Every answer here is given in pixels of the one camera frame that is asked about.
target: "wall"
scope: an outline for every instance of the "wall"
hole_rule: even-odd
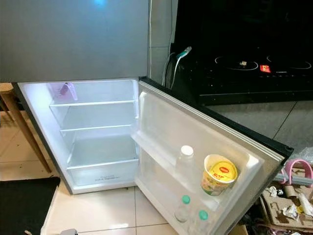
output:
[[[152,0],[151,44],[149,42],[148,67],[151,77],[158,83],[162,82],[164,64],[168,57],[169,41],[173,28],[172,42],[175,38],[175,26],[178,0]]]

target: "electrical wire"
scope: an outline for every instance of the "electrical wire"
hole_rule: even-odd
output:
[[[162,74],[162,86],[165,85],[165,79],[166,79],[168,63],[170,62],[171,55],[173,55],[173,54],[175,54],[175,53],[173,52],[173,53],[169,54],[169,56],[167,57],[167,60],[165,62],[164,69],[163,69],[163,74]]]
[[[152,0],[150,0],[150,12],[149,12],[149,47],[150,47],[150,77],[151,78],[151,70],[152,70],[152,38],[151,38],[151,15],[152,15]]]
[[[172,85],[171,85],[170,89],[173,88],[173,85],[174,85],[174,82],[175,82],[176,69],[177,69],[178,63],[179,63],[179,61],[180,61],[181,58],[182,58],[182,57],[178,58],[178,60],[177,60],[177,62],[176,62],[175,69],[174,69],[174,75],[173,75],[173,81],[172,81]]]

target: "water bottle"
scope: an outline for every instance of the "water bottle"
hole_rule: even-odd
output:
[[[175,217],[180,223],[184,223],[188,220],[190,212],[190,197],[184,195],[181,198],[178,209],[175,211]]]
[[[188,234],[190,235],[206,235],[208,229],[208,214],[206,211],[200,210],[194,222],[188,226]]]
[[[180,155],[176,160],[176,172],[191,180],[193,178],[194,150],[188,145],[184,145],[180,149]]]

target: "black glass stovetop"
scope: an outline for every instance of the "black glass stovetop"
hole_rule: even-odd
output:
[[[204,105],[313,99],[313,61],[297,53],[190,53],[177,73]]]

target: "pink hanger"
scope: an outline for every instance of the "pink hanger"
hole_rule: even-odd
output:
[[[301,164],[303,165],[304,170],[305,170],[305,177],[306,177],[306,178],[313,179],[313,170],[312,170],[310,164],[309,164],[307,161],[302,160],[302,159],[290,160],[290,161],[287,162],[287,164],[286,164],[286,166],[285,166],[285,169],[282,169],[282,170],[281,170],[282,174],[284,174],[284,172],[283,172],[283,170],[284,170],[284,171],[286,171],[286,173],[287,173],[287,175],[288,175],[288,178],[289,178],[288,185],[291,185],[291,184],[292,184],[292,175],[291,175],[291,174],[292,174],[293,165],[294,165],[295,163],[301,163]],[[281,181],[280,183],[281,183],[281,184],[284,184],[284,183],[286,183],[286,182],[287,182],[287,180],[286,180],[286,178],[285,178],[285,179],[284,179],[283,181]]]

